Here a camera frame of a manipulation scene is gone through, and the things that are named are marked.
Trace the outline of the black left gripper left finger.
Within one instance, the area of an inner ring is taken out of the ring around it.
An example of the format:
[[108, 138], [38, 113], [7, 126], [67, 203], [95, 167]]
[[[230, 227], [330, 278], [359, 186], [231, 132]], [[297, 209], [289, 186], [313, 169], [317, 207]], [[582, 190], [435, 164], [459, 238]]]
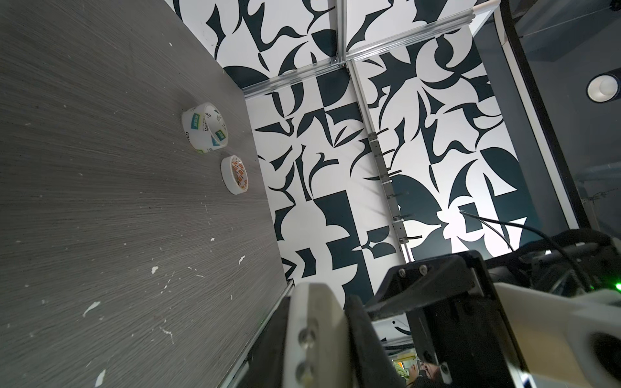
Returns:
[[282, 387], [290, 297], [284, 297], [251, 348], [248, 369], [238, 387]]

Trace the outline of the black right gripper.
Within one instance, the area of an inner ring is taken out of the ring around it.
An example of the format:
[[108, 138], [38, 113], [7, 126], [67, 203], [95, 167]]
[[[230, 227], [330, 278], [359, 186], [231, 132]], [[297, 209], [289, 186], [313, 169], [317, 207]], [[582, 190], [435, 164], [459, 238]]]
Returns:
[[414, 350], [428, 368], [418, 383], [524, 385], [526, 363], [477, 251], [389, 269], [365, 312], [373, 321], [406, 316]]

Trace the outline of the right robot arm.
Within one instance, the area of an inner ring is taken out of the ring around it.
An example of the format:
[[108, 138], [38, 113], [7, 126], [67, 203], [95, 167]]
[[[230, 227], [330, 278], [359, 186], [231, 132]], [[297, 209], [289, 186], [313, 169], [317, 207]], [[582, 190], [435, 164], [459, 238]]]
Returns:
[[366, 304], [404, 315], [417, 385], [620, 384], [620, 242], [577, 229], [485, 260], [459, 252], [391, 268]]

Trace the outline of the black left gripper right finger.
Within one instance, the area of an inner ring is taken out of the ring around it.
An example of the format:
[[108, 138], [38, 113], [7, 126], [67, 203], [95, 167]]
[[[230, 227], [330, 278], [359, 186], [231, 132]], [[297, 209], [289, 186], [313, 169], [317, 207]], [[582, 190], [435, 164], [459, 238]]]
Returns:
[[345, 300], [344, 313], [349, 324], [349, 339], [354, 373], [358, 387], [405, 387], [389, 360], [370, 316], [360, 297], [349, 296]]

